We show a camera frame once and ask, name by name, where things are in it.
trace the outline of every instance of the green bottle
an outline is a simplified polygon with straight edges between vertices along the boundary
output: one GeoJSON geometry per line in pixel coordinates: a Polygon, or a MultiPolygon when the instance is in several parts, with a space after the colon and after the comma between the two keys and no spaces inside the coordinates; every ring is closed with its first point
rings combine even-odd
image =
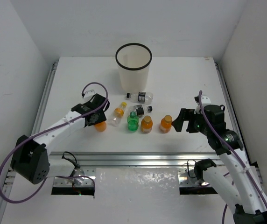
{"type": "Polygon", "coordinates": [[[139,127],[139,118],[135,111],[131,111],[127,117],[128,130],[135,132],[139,127]]]}

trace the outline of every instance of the black rim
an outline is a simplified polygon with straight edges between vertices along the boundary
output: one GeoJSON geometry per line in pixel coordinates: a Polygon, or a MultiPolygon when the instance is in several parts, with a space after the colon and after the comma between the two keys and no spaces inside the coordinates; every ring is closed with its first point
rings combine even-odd
{"type": "Polygon", "coordinates": [[[143,44],[140,44],[140,43],[128,43],[128,44],[125,44],[125,45],[121,46],[121,47],[117,50],[116,55],[115,55],[115,58],[116,58],[116,62],[117,62],[117,64],[118,64],[120,67],[122,67],[122,68],[124,68],[124,69],[126,69],[126,70],[136,71],[136,70],[141,70],[141,69],[146,68],[146,67],[151,63],[151,61],[152,61],[152,53],[151,53],[151,50],[150,50],[148,47],[146,47],[145,45],[143,45],[143,44]],[[145,64],[144,66],[142,66],[142,67],[139,67],[139,68],[129,68],[129,67],[126,67],[126,66],[122,65],[122,64],[118,61],[118,59],[117,59],[117,55],[118,55],[119,51],[121,51],[121,49],[123,49],[124,47],[127,47],[127,46],[133,46],[133,45],[136,45],[136,46],[140,46],[140,47],[145,48],[145,49],[149,52],[149,54],[150,54],[150,60],[149,60],[149,62],[148,62],[147,64],[145,64]]]}

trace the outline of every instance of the orange juice bottle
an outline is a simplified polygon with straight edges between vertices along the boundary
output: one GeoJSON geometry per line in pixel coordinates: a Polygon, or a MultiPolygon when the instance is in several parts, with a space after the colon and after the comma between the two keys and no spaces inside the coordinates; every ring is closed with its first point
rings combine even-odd
{"type": "Polygon", "coordinates": [[[170,115],[166,115],[161,121],[160,130],[163,133],[168,133],[171,130],[171,127],[172,127],[172,117],[170,115]]]}
{"type": "Polygon", "coordinates": [[[152,119],[150,116],[145,116],[144,119],[141,122],[141,130],[144,133],[149,133],[152,130],[152,119]]]}
{"type": "Polygon", "coordinates": [[[95,124],[94,127],[96,128],[98,132],[103,132],[106,129],[106,122],[103,121],[98,124],[95,124]]]}

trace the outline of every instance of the orange bottle cap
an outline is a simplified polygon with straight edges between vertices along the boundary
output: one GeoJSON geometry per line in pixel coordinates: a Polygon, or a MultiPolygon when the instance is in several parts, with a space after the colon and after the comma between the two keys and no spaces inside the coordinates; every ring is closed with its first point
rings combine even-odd
{"type": "Polygon", "coordinates": [[[151,117],[150,116],[145,116],[143,120],[144,120],[145,123],[150,123],[151,122],[151,117]]]}
{"type": "Polygon", "coordinates": [[[166,123],[171,123],[172,122],[172,117],[170,115],[166,115],[164,119],[165,119],[166,123]]]}

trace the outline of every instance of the metal frame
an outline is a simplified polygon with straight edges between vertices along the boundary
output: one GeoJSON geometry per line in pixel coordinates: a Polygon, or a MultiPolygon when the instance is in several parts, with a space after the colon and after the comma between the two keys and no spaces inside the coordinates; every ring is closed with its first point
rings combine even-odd
{"type": "MultiPolygon", "coordinates": [[[[55,62],[49,72],[49,76],[43,91],[42,100],[39,105],[38,113],[35,119],[32,134],[38,133],[41,127],[45,107],[48,101],[49,92],[52,86],[52,82],[56,73],[58,62],[55,62]]],[[[215,62],[216,70],[219,76],[220,84],[223,90],[224,98],[227,103],[227,110],[230,115],[233,130],[241,135],[238,122],[234,113],[232,103],[230,101],[229,93],[225,84],[223,74],[219,68],[219,65],[215,62]]],[[[156,167],[174,167],[178,168],[179,185],[186,187],[194,186],[194,183],[190,183],[186,176],[187,160],[201,160],[211,158],[219,166],[223,166],[222,161],[216,156],[215,153],[181,153],[181,154],[87,154],[87,153],[74,153],[77,157],[80,165],[86,170],[86,175],[95,178],[95,169],[99,167],[137,167],[137,168],[156,168],[156,167]]],[[[61,158],[62,153],[54,152],[50,155],[51,158],[61,158]]],[[[193,167],[194,162],[190,161],[190,167],[193,167]]],[[[260,182],[262,182],[259,170],[257,169],[260,182]]],[[[10,195],[13,181],[15,178],[15,172],[13,170],[8,171],[5,183],[3,186],[3,192],[6,196],[10,195]]],[[[87,186],[91,185],[91,182],[85,182],[87,186]]],[[[54,180],[54,186],[71,186],[67,180],[60,180],[56,178],[54,180]]],[[[0,198],[0,223],[2,221],[7,202],[0,198]]]]}
{"type": "MultiPolygon", "coordinates": [[[[32,134],[38,133],[41,123],[42,123],[42,119],[43,119],[43,115],[44,115],[44,111],[45,111],[45,107],[49,98],[49,92],[51,89],[51,85],[53,83],[54,80],[54,76],[56,73],[56,69],[58,66],[58,62],[55,62],[52,64],[50,70],[49,70],[49,75],[43,90],[43,94],[42,94],[42,98],[41,98],[41,102],[39,104],[39,108],[38,108],[38,112],[36,115],[36,119],[35,119],[35,123],[32,129],[32,134]]],[[[10,196],[10,192],[12,189],[12,185],[13,185],[13,181],[15,178],[15,174],[16,172],[14,172],[14,170],[12,170],[11,168],[9,168],[8,172],[7,172],[7,176],[5,178],[5,182],[3,185],[3,193],[5,193],[6,197],[10,196]]],[[[4,212],[5,212],[5,208],[6,208],[7,202],[4,201],[1,197],[0,197],[0,223],[2,221],[4,212]]]]}

